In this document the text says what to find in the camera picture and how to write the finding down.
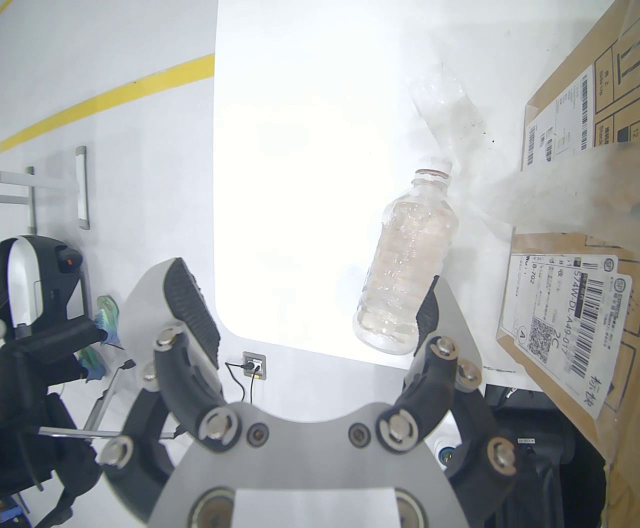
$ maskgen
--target yellow stripe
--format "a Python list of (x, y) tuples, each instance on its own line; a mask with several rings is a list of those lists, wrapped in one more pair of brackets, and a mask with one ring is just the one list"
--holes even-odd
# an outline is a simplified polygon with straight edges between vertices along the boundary
[(4, 141), (0, 141), (0, 152), (5, 152), (25, 141), (51, 132), (58, 127), (73, 123), (74, 121), (113, 108), (114, 106), (140, 99), (153, 93), (163, 92), (176, 86), (207, 79), (213, 76), (213, 70), (214, 54), (211, 54), (183, 64), (178, 64), (168, 70), (142, 77), (132, 83), (123, 84), (122, 86), (118, 86), (118, 88), (113, 88), (108, 92), (101, 93), (86, 101), (70, 106), (6, 138)]
[(9, 4), (13, 2), (13, 0), (4, 0), (3, 4), (0, 6), (0, 13), (2, 13), (5, 9), (7, 9), (7, 7), (9, 7)]

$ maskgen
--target wall outlet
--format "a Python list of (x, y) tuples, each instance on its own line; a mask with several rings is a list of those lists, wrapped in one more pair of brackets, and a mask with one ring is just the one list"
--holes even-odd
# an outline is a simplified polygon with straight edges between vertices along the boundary
[[(253, 352), (243, 352), (242, 354), (243, 364), (247, 364), (249, 362), (253, 363), (255, 367), (259, 367), (257, 372), (255, 373), (256, 380), (266, 380), (267, 379), (267, 358), (262, 354), (254, 354)], [(253, 371), (255, 370), (245, 370), (244, 375), (251, 378), (253, 376)]]

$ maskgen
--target metal bolt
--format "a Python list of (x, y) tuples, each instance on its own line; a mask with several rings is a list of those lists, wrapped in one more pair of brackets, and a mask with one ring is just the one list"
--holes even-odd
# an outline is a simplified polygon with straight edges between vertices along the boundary
[(231, 428), (229, 420), (222, 414), (214, 414), (207, 421), (207, 436), (212, 440), (221, 440)]
[(235, 493), (227, 488), (207, 492), (196, 503), (188, 526), (191, 528), (230, 528)]
[(458, 360), (458, 375), (456, 377), (456, 389), (463, 392), (473, 392), (482, 383), (480, 369), (471, 361)]
[(429, 348), (441, 359), (448, 361), (458, 359), (458, 347), (456, 342), (446, 335), (437, 338), (435, 342), (432, 340)]
[(493, 459), (501, 466), (513, 466), (516, 462), (516, 454), (508, 445), (498, 444), (493, 448)]
[(411, 451), (418, 443), (418, 424), (406, 409), (400, 409), (388, 420), (378, 419), (380, 440), (393, 452)]
[(251, 447), (262, 447), (269, 439), (269, 428), (266, 424), (258, 423), (249, 427), (246, 441)]
[(171, 346), (173, 343), (175, 343), (175, 339), (177, 337), (178, 334), (173, 328), (165, 328), (162, 332), (160, 332), (160, 335), (158, 336), (156, 342), (160, 346)]
[(397, 489), (396, 504), (401, 528), (426, 528), (427, 521), (424, 512), (413, 495)]
[(198, 425), (198, 438), (220, 441), (230, 448), (239, 438), (240, 418), (229, 407), (215, 407), (207, 412)]
[(353, 447), (362, 449), (371, 441), (371, 432), (365, 424), (353, 424), (349, 428), (349, 441)]
[(133, 440), (128, 436), (116, 436), (107, 442), (100, 453), (100, 464), (124, 468), (133, 454)]
[(404, 416), (394, 414), (389, 418), (389, 434), (396, 442), (402, 442), (411, 433), (411, 424)]
[(496, 436), (489, 441), (486, 450), (489, 461), (498, 473), (505, 476), (515, 475), (516, 454), (509, 440)]
[(443, 336), (436, 341), (436, 347), (443, 356), (449, 356), (456, 351), (456, 344), (452, 339)]
[(156, 368), (153, 362), (145, 365), (145, 368), (142, 369), (142, 379), (145, 381), (155, 381), (156, 380)]

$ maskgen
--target cardboard box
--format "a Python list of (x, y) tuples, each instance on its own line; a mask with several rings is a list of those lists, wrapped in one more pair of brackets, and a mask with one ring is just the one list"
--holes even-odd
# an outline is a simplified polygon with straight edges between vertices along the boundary
[[(640, 141), (640, 1), (616, 0), (525, 114), (523, 168)], [(497, 339), (607, 460), (609, 527), (640, 527), (639, 303), (640, 255), (578, 233), (513, 236)]]

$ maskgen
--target barcode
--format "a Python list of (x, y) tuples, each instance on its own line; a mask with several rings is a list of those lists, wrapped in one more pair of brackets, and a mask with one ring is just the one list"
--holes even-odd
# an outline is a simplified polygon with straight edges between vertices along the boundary
[(551, 161), (551, 151), (553, 150), (553, 144), (554, 144), (553, 139), (547, 140), (547, 151), (546, 151), (547, 161)]
[(533, 148), (536, 141), (536, 128), (531, 127), (529, 129), (529, 146), (527, 148), (527, 166), (533, 163)]
[(587, 148), (587, 121), (589, 120), (589, 86), (587, 76), (582, 77), (582, 138), (580, 150)]
[(578, 337), (575, 340), (573, 362), (571, 364), (571, 370), (582, 379), (587, 375), (587, 368), (589, 367), (593, 338), (598, 324), (598, 313), (602, 303), (603, 286), (604, 283), (601, 280), (588, 279), (587, 288), (584, 292), (580, 327), (578, 328)]
[(531, 321), (531, 336), (529, 337), (529, 352), (547, 364), (549, 349), (554, 337), (554, 327), (534, 317)]

